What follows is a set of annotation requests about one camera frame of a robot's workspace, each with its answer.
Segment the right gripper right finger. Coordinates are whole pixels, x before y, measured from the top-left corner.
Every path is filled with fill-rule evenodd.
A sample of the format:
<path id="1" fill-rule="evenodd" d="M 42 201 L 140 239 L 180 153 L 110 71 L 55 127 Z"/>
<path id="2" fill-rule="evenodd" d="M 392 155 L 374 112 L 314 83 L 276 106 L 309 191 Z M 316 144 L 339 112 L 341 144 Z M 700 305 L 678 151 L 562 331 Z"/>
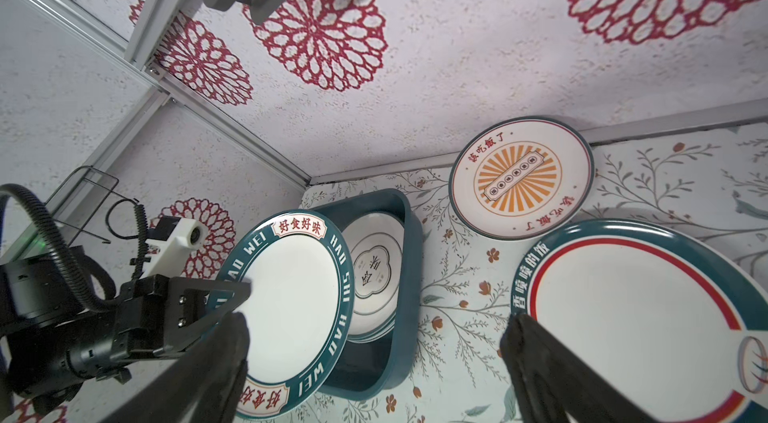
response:
<path id="1" fill-rule="evenodd" d="M 531 316 L 509 318 L 501 338 L 524 422 L 652 422 Z"/>

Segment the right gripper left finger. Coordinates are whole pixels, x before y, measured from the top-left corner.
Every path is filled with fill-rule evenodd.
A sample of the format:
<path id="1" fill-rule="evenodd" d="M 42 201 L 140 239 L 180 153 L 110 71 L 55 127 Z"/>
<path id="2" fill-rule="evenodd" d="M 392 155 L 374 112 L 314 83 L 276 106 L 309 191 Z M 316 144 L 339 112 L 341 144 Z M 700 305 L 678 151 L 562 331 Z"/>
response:
<path id="1" fill-rule="evenodd" d="M 245 386 L 250 334 L 243 314 L 229 313 L 210 336 L 106 422 L 231 422 Z"/>

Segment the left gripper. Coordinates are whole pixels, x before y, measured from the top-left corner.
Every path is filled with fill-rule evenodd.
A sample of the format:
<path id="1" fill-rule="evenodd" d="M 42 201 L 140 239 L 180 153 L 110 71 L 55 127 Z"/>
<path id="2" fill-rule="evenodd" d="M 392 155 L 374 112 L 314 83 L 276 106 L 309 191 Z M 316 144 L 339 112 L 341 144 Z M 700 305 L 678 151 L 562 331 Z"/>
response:
<path id="1" fill-rule="evenodd" d="M 152 276 L 107 313 L 61 325 L 59 374 L 110 378 L 134 362 L 178 358 L 251 295 L 247 282 Z"/>

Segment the white plate cloud emblem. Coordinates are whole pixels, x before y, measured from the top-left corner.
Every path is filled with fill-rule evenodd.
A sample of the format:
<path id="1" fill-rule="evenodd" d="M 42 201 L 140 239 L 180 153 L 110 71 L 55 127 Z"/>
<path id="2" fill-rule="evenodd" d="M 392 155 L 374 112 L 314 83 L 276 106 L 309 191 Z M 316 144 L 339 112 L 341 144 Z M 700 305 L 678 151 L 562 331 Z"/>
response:
<path id="1" fill-rule="evenodd" d="M 404 226 L 384 212 L 368 213 L 343 230 L 355 277 L 349 340 L 371 343 L 394 328 L 403 258 Z"/>

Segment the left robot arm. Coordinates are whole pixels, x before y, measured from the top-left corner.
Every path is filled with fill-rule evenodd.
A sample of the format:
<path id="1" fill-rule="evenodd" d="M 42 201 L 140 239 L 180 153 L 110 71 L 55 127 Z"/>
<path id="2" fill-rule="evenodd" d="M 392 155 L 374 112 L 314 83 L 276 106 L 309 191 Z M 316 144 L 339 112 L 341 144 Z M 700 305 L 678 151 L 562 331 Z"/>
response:
<path id="1" fill-rule="evenodd" d="M 131 379 L 140 361 L 179 359 L 250 294 L 245 283 L 146 276 L 121 288 L 81 248 L 84 288 L 103 283 L 116 305 L 90 312 L 44 254 L 1 270 L 1 334 L 11 351 L 11 390 L 46 415 L 90 380 Z"/>

